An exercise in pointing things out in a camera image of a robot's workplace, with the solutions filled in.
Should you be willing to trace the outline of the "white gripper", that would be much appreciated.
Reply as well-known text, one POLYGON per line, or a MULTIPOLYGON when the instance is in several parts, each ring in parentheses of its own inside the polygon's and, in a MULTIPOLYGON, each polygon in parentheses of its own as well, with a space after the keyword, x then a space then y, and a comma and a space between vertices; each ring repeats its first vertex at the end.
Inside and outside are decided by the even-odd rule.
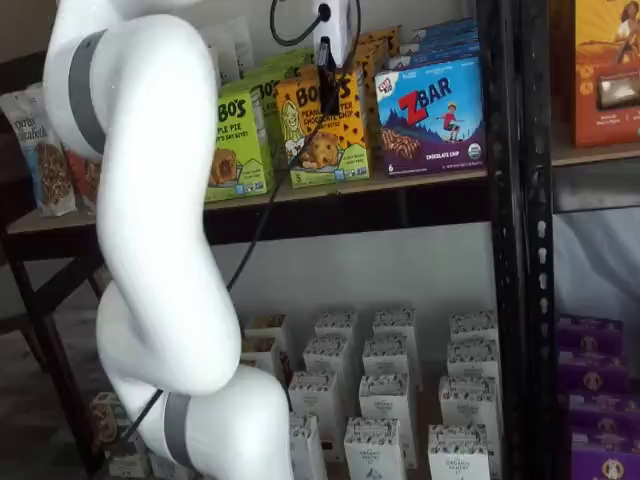
POLYGON ((344 65, 351 46, 351 3, 348 0, 314 0, 312 12, 320 17, 312 39, 321 111, 324 115, 338 115, 336 66, 344 65))

